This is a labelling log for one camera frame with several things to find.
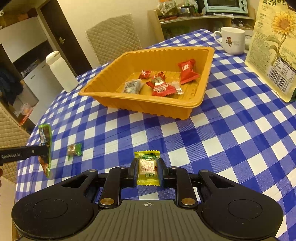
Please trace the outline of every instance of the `red candy wrapper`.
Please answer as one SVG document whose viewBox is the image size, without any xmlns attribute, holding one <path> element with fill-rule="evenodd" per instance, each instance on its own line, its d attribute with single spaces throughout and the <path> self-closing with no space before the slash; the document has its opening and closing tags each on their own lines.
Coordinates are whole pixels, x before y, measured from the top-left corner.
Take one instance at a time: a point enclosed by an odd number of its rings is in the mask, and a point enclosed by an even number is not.
<svg viewBox="0 0 296 241">
<path fill-rule="evenodd" d="M 193 71 L 193 66 L 195 64 L 194 59 L 190 59 L 185 62 L 178 63 L 178 66 L 181 68 L 181 84 L 193 81 L 197 79 L 200 75 Z"/>
<path fill-rule="evenodd" d="M 147 70 L 147 71 L 142 70 L 138 79 L 149 79 L 150 73 L 151 73 L 150 70 Z"/>
<path fill-rule="evenodd" d="M 166 95 L 177 93 L 176 88 L 165 82 L 165 76 L 163 72 L 157 73 L 153 80 L 146 82 L 146 84 L 153 88 L 152 96 L 164 97 Z"/>
</svg>

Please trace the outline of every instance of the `metal pin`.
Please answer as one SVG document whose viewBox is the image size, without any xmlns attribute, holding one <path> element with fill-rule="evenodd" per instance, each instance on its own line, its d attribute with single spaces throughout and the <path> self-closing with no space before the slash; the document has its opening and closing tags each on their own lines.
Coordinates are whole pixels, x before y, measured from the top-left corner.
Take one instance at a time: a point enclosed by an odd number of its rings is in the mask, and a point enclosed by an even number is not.
<svg viewBox="0 0 296 241">
<path fill-rule="evenodd" d="M 181 201 L 184 205 L 193 205 L 196 201 L 193 198 L 183 198 Z"/>
<path fill-rule="evenodd" d="M 106 197 L 101 199 L 100 203 L 103 205 L 112 205 L 114 203 L 114 199 Z"/>
</svg>

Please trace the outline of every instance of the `door handle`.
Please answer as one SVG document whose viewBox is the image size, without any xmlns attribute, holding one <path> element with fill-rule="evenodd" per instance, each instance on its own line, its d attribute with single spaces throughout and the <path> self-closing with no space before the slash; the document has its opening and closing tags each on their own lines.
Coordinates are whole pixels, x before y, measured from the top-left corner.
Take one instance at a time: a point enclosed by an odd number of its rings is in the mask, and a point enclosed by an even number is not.
<svg viewBox="0 0 296 241">
<path fill-rule="evenodd" d="M 59 42 L 60 42 L 61 44 L 64 44 L 65 40 L 62 39 L 62 37 L 59 37 Z"/>
</svg>

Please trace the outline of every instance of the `quilted chair cover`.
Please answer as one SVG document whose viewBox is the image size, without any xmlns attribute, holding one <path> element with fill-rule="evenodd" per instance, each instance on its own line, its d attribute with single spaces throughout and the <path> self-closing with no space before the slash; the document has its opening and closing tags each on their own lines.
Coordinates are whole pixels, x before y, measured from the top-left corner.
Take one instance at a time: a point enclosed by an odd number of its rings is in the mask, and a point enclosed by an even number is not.
<svg viewBox="0 0 296 241">
<path fill-rule="evenodd" d="M 109 18 L 86 31 L 101 65 L 128 51 L 142 49 L 131 14 Z"/>
<path fill-rule="evenodd" d="M 25 146 L 29 137 L 0 106 L 0 148 Z M 1 168 L 3 177 L 16 183 L 17 162 L 6 163 Z"/>
</svg>

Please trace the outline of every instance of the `orange plastic tray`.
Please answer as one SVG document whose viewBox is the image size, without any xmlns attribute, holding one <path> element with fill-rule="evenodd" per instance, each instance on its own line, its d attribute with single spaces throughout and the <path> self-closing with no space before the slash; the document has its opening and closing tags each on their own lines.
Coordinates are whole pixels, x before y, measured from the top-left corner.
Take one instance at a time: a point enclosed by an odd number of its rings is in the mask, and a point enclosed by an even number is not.
<svg viewBox="0 0 296 241">
<path fill-rule="evenodd" d="M 213 55 L 212 47 L 165 47 L 126 52 L 94 77 L 79 95 L 92 96 L 107 107 L 185 120 L 192 108 L 202 103 Z M 146 84 L 139 94 L 122 93 L 124 83 L 138 79 L 141 70 L 151 70 L 150 76 L 163 71 L 167 83 L 180 81 L 178 63 L 192 58 L 196 61 L 193 70 L 200 74 L 200 78 L 181 85 L 184 95 L 151 96 L 152 89 Z"/>
</svg>

